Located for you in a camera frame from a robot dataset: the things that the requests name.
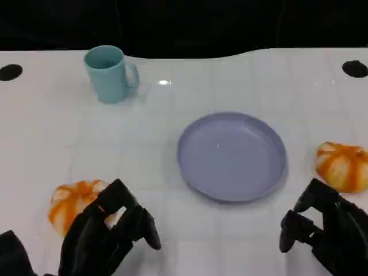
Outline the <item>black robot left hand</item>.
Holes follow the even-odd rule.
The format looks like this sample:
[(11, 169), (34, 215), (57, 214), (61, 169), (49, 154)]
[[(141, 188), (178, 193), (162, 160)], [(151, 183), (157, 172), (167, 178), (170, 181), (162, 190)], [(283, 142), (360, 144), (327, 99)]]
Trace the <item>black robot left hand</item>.
[(161, 249), (154, 218), (120, 179), (77, 215), (61, 249), (59, 275), (112, 275), (134, 242)]

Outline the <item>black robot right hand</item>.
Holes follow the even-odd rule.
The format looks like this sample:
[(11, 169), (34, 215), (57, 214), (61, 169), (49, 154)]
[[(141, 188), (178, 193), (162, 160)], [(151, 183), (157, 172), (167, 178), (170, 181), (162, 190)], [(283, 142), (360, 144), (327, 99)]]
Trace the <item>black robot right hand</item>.
[(281, 220), (280, 251), (295, 242), (332, 275), (367, 275), (367, 213), (316, 178)]

